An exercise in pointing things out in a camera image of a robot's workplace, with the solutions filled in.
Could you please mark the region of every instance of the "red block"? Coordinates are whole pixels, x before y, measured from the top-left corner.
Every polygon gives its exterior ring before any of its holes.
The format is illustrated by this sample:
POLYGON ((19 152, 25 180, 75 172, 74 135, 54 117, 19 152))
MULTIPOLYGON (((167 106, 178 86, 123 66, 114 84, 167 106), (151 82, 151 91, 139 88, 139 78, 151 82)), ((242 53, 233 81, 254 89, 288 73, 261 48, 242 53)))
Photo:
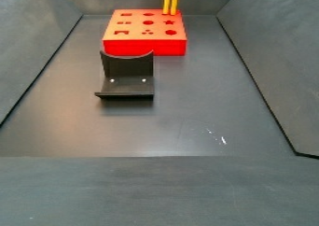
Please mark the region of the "red block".
POLYGON ((187 36, 182 14, 163 15, 162 9, 115 10, 103 36, 105 52, 139 56, 151 50, 158 56, 186 53, 187 36))

